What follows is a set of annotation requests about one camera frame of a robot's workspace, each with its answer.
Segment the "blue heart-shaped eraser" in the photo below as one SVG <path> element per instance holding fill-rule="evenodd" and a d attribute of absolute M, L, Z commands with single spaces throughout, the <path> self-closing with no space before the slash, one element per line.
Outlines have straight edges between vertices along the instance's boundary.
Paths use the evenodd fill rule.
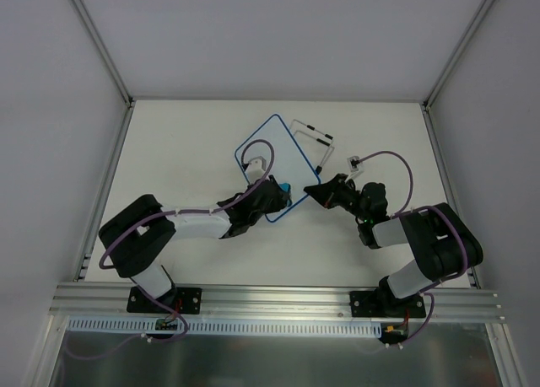
<path fill-rule="evenodd" d="M 291 203 L 291 185 L 289 183 L 282 183 L 279 185 L 283 193 L 285 194 L 284 200 L 287 204 Z"/>

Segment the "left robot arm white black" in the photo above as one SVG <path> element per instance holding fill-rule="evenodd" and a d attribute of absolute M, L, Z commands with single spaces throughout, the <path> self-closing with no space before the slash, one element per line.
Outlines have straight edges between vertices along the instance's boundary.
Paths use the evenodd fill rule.
<path fill-rule="evenodd" d="M 169 242 L 240 236 L 262 216 L 289 207 L 290 191 L 270 175 L 207 208 L 166 210 L 153 195 L 140 196 L 99 230 L 105 248 L 99 268 L 130 279 L 154 310 L 165 312 L 175 304 L 176 285 L 157 257 Z"/>

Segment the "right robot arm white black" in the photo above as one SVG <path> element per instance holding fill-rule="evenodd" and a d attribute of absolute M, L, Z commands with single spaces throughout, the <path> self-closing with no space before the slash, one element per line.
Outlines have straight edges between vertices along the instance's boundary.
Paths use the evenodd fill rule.
<path fill-rule="evenodd" d="M 421 292 L 483 262 L 481 244 L 445 202 L 392 218 L 383 184 L 369 182 L 359 191 L 344 174 L 307 186 L 304 192 L 326 209 L 341 207 L 351 213 L 364 246 L 377 250 L 408 245 L 412 251 L 412 261 L 383 277 L 369 296 L 352 302 L 354 315 L 404 315 L 417 308 Z"/>

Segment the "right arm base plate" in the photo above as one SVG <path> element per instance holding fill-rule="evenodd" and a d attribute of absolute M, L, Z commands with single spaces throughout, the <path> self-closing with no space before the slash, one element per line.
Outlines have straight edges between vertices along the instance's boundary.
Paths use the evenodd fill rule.
<path fill-rule="evenodd" d="M 415 294 L 404 299 L 393 298 L 376 290 L 351 291 L 349 294 L 351 315 L 354 318 L 413 318 L 426 316 L 424 300 Z"/>

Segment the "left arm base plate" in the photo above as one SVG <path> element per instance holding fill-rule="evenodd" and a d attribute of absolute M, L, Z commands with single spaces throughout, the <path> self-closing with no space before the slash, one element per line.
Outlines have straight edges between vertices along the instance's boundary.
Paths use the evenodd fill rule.
<path fill-rule="evenodd" d="M 139 287 L 132 287 L 126 311 L 135 314 L 199 314 L 203 290 L 175 286 L 159 298 L 151 299 Z"/>

